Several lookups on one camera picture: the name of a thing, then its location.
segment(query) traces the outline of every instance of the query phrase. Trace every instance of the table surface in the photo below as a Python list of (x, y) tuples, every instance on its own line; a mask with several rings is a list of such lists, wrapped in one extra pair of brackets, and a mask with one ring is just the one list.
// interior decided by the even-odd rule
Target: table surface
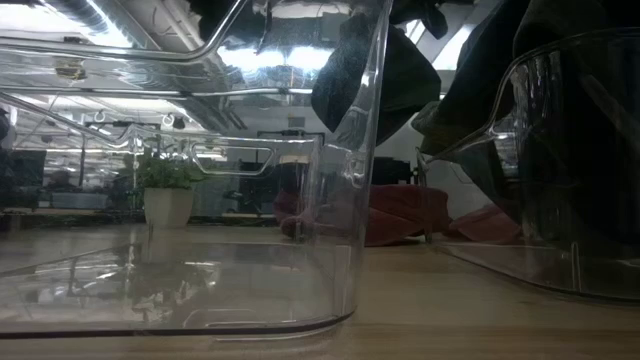
[(298, 339), (2, 340), (2, 359), (639, 359), (640, 307), (559, 295), (426, 245), (367, 249), (359, 308)]

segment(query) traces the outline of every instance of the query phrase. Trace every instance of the white plant pot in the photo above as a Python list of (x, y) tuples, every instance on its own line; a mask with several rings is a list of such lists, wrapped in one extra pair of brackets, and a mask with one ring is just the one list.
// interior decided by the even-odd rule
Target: white plant pot
[(193, 207), (193, 190), (144, 190), (144, 216), (147, 224), (157, 229), (181, 228), (187, 225)]

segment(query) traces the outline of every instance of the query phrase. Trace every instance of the potted plant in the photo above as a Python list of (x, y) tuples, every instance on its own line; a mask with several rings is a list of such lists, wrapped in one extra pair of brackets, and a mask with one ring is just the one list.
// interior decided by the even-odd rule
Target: potted plant
[(161, 158), (150, 151), (138, 157), (138, 164), (147, 224), (156, 228), (186, 226), (193, 206), (191, 184), (204, 179), (200, 169), (191, 159)]

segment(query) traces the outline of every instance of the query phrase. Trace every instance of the transparent plastic container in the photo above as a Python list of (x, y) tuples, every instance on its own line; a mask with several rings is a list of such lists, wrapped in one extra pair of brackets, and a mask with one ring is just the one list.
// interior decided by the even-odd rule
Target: transparent plastic container
[(390, 1), (237, 1), (186, 53), (50, 3), (90, 41), (0, 38), (0, 338), (349, 317)]
[(483, 128), (418, 155), (449, 217), (427, 222), (430, 241), (535, 285), (640, 301), (639, 48), (623, 29), (517, 59)]

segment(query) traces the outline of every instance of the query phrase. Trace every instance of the clear plastic bin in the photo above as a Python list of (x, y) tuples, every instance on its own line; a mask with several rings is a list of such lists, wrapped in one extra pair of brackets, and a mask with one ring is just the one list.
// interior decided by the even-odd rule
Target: clear plastic bin
[(430, 241), (532, 284), (640, 301), (639, 36), (591, 33), (522, 56), (482, 129), (419, 154), (429, 208), (449, 218), (428, 214)]
[(349, 317), (391, 2), (236, 1), (185, 53), (117, 2), (47, 3), (85, 36), (0, 37), (0, 338)]

